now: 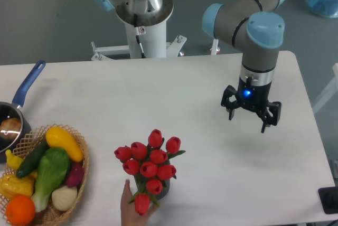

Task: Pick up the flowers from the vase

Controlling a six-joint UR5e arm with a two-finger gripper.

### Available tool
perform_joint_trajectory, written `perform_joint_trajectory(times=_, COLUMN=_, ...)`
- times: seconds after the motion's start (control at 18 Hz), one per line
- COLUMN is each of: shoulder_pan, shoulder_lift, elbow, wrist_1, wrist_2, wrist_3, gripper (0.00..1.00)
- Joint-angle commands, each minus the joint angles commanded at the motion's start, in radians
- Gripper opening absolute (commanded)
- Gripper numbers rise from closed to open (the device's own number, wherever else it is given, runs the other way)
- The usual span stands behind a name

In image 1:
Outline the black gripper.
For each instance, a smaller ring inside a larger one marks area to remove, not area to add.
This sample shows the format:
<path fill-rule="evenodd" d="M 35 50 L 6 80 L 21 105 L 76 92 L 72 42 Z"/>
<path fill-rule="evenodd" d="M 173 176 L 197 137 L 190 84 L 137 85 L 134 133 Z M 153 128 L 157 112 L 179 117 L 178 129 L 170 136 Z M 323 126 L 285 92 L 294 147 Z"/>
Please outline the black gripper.
<path fill-rule="evenodd" d="M 238 102 L 240 107 L 246 110 L 262 110 L 259 115 L 262 120 L 261 133 L 264 133 L 265 129 L 271 125 L 276 126 L 280 120 L 281 102 L 268 101 L 270 87 L 271 83 L 264 86 L 254 86 L 251 83 L 247 86 L 246 82 L 241 78 L 239 78 L 238 90 L 228 85 L 223 92 L 221 106 L 226 108 L 229 120 L 233 119 L 234 111 L 239 107 Z"/>

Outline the bare human hand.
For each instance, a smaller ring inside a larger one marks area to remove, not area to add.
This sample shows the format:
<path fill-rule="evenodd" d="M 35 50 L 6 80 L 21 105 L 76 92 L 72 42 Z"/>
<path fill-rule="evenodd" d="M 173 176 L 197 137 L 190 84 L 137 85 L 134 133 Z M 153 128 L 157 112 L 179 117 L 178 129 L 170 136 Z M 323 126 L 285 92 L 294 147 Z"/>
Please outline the bare human hand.
<path fill-rule="evenodd" d="M 134 206 L 129 204 L 132 198 L 130 189 L 130 180 L 125 180 L 124 189 L 120 200 L 120 216 L 122 226 L 145 226 L 148 224 L 150 217 L 158 210 L 158 207 L 152 205 L 145 215 L 136 213 Z"/>

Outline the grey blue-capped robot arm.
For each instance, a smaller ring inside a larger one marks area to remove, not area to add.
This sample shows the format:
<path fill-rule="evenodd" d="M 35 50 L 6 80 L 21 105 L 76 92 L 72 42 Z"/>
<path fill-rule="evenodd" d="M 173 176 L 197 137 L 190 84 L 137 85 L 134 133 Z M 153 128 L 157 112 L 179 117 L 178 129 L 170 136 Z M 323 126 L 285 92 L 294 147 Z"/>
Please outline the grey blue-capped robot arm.
<path fill-rule="evenodd" d="M 130 57 L 168 56 L 166 22 L 172 0 L 94 0 L 103 10 L 115 11 L 125 24 Z M 202 17 L 202 29 L 216 40 L 241 51 L 236 88 L 225 88 L 221 105 L 230 116 L 237 108 L 254 112 L 263 127 L 278 124 L 281 103 L 268 100 L 280 46 L 284 20 L 275 13 L 284 0 L 238 0 L 226 7 L 212 4 Z"/>

